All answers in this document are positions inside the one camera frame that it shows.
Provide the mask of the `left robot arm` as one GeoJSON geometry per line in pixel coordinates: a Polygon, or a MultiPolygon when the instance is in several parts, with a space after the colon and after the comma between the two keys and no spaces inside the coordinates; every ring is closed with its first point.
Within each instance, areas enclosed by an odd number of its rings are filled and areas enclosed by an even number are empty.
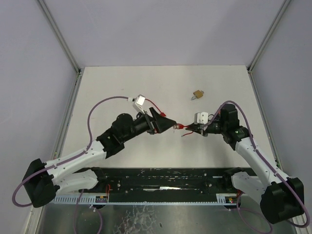
{"type": "Polygon", "coordinates": [[[79,172],[87,164],[108,159],[124,149],[125,142],[142,133],[161,134],[177,124],[159,114],[153,107],[150,113],[138,113],[136,118],[122,113],[111,127],[86,148],[65,157],[47,162],[35,159],[30,163],[22,179],[22,187],[35,208],[43,207],[62,193],[92,189],[99,177],[92,170],[79,172]]]}

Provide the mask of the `small red cable padlock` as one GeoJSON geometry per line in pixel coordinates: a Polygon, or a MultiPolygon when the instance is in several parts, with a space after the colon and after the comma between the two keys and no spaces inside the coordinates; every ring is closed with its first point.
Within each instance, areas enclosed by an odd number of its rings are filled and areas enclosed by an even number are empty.
{"type": "Polygon", "coordinates": [[[183,134],[182,137],[189,136],[192,134],[192,131],[187,130],[188,125],[183,125],[181,123],[177,123],[177,126],[178,126],[178,130],[184,129],[184,130],[188,131],[187,133],[183,134]]]}

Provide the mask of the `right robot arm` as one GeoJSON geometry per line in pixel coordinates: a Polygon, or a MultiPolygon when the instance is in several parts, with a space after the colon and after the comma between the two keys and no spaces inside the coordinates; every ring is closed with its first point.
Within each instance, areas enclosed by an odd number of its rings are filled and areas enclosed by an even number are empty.
{"type": "Polygon", "coordinates": [[[304,224],[293,225],[298,228],[309,226],[311,218],[304,204],[304,185],[297,177],[292,178],[270,160],[254,140],[249,123],[240,125],[238,115],[245,113],[234,101],[220,105],[212,118],[206,112],[196,113],[194,122],[186,129],[204,137],[220,134],[224,141],[249,164],[257,178],[245,171],[234,168],[227,172],[232,186],[259,204],[263,216],[271,224],[290,222],[294,217],[305,215],[304,224]]]}

